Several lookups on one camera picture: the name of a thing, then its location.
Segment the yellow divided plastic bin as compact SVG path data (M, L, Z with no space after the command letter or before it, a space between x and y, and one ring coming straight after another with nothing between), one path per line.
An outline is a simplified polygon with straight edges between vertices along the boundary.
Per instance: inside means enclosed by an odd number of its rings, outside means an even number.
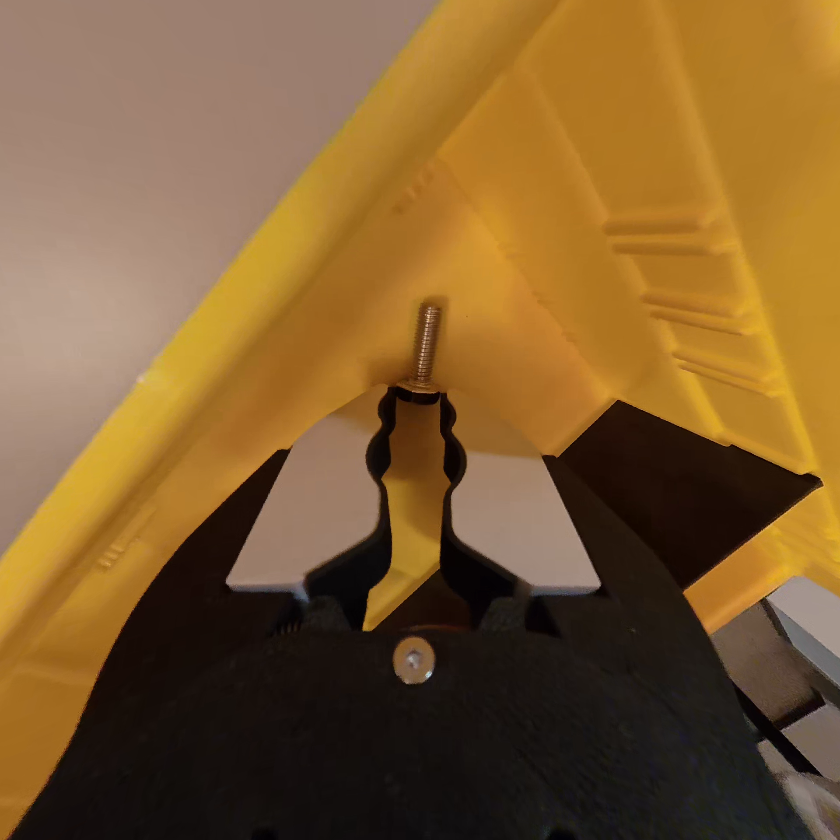
M439 569L434 378L532 441L591 595ZM226 585L377 385L392 563ZM440 2L2 558L2 838L809 833L708 632L838 595L838 2Z

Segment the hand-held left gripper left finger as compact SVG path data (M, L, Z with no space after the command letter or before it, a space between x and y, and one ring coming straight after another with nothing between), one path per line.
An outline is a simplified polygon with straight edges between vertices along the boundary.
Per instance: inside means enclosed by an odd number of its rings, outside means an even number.
M377 385L309 428L290 448L226 585L330 598L360 631L371 591L392 563L384 475L396 394Z

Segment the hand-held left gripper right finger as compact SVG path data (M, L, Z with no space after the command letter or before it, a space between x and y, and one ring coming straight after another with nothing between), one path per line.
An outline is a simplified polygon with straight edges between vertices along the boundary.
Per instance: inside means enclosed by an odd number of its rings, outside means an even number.
M599 574L539 448L463 392L440 398L439 569L477 628L498 599L591 595Z

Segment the steel hex bolt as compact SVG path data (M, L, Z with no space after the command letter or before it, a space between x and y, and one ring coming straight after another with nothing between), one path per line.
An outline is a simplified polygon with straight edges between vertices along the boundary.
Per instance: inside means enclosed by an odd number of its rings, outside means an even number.
M411 363L406 375L395 384L396 396L404 403L433 405L445 391L434 378L442 321L441 306L429 301L421 304L416 318Z

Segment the grey desk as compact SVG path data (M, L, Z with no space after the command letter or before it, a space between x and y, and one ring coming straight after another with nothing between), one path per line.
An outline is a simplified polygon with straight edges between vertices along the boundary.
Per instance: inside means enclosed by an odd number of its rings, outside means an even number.
M2 1L2 550L434 9Z

